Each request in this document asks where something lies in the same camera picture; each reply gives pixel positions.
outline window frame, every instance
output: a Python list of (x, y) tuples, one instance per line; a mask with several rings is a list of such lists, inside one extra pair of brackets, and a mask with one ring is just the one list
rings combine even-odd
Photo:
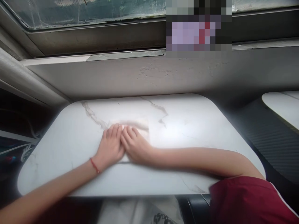
[[(225, 36), (232, 43), (299, 37), (299, 7), (237, 12)], [(32, 57), (166, 47), (166, 17), (29, 32), (0, 4), (0, 26)]]

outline red bracelet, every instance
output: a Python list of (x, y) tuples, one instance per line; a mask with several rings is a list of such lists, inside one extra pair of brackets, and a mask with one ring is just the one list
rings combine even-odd
[(90, 158), (91, 164), (93, 165), (93, 167), (96, 169), (97, 174), (100, 173), (100, 171), (97, 169), (97, 166), (94, 164), (93, 160)]

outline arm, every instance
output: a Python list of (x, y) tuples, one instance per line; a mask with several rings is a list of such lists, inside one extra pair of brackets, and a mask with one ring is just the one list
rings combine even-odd
[(157, 149), (137, 131), (126, 127), (121, 136), (128, 157), (140, 164), (167, 169), (202, 170), (223, 177), (251, 176), (264, 179), (242, 154), (214, 148)]
[[(96, 155), (92, 158), (100, 172), (118, 162), (124, 155), (120, 136), (122, 127), (112, 125), (104, 130)], [(91, 161), (57, 177), (0, 210), (0, 223), (33, 223), (50, 206), (97, 176)]]

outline wall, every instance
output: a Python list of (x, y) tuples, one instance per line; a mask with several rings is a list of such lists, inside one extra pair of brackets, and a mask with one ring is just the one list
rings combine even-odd
[(227, 58), (87, 58), (22, 63), (73, 101), (195, 92), (231, 104), (268, 91), (299, 88), (299, 47), (234, 50)]

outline white table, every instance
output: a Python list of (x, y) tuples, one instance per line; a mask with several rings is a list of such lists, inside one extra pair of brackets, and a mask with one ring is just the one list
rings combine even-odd
[(299, 91), (265, 93), (262, 100), (271, 110), (299, 130)]
[[(67, 106), (25, 162), (18, 189), (26, 194), (83, 164), (97, 151), (102, 126), (114, 119), (146, 118), (155, 147), (214, 147), (239, 152), (265, 176), (262, 163), (209, 99), (197, 94), (80, 101)], [(112, 166), (75, 196), (208, 193), (218, 180), (200, 174), (155, 170), (131, 163)]]

